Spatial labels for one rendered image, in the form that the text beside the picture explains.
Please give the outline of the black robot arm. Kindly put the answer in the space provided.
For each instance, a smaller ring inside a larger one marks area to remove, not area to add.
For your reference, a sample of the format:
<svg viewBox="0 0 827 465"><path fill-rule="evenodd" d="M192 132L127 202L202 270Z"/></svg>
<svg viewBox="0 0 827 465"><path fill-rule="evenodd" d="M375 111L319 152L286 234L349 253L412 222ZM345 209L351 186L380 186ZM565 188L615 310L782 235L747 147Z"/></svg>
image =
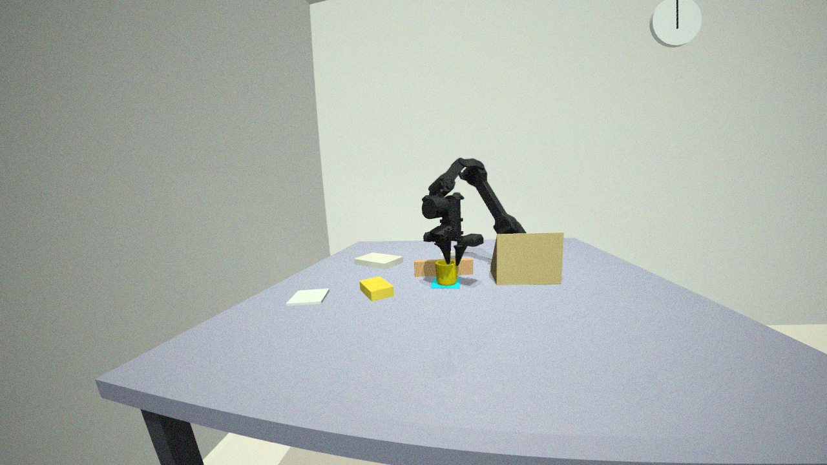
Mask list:
<svg viewBox="0 0 827 465"><path fill-rule="evenodd" d="M466 167L466 170L463 170L464 167ZM428 188L429 195L422 198L422 214L427 220L461 215L461 200L464 200L465 197L459 192L446 196L454 189L455 179L458 176L460 180L466 181L468 185L477 189L494 217L493 227L497 234L526 233L521 224L515 220L515 217L507 214L504 210L498 197L487 182L487 170L485 170L483 162L475 158L463 159L463 157L459 157L445 174L442 174L431 183ZM431 241L444 244L446 241L457 239L455 223L447 225L444 220L442 221L441 225L430 231Z"/></svg>

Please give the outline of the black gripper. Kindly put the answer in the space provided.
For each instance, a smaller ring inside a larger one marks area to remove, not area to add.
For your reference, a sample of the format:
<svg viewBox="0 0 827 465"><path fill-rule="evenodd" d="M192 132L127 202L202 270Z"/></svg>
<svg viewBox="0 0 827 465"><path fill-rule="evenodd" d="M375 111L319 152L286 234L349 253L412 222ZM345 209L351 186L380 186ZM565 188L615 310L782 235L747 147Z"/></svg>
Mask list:
<svg viewBox="0 0 827 465"><path fill-rule="evenodd" d="M461 222L463 222L463 218L460 216L444 216L442 220L445 221L445 224L451 225L451 223L455 223L455 228L457 229L457 239L453 239L451 241L446 241L444 244L439 244L435 242L434 245L438 246L440 250L442 250L443 256L445 257L445 261L448 264L451 262L451 242L457 242L457 245L453 246L455 249L455 262L457 263L457 267L463 259L463 254L466 251L466 248L469 247L476 247L483 243L483 236L481 234L468 234L466 236L463 235L463 231L461 230ZM440 220L440 223L443 221ZM423 241L431 242L430 232L426 232L423 236Z"/></svg>

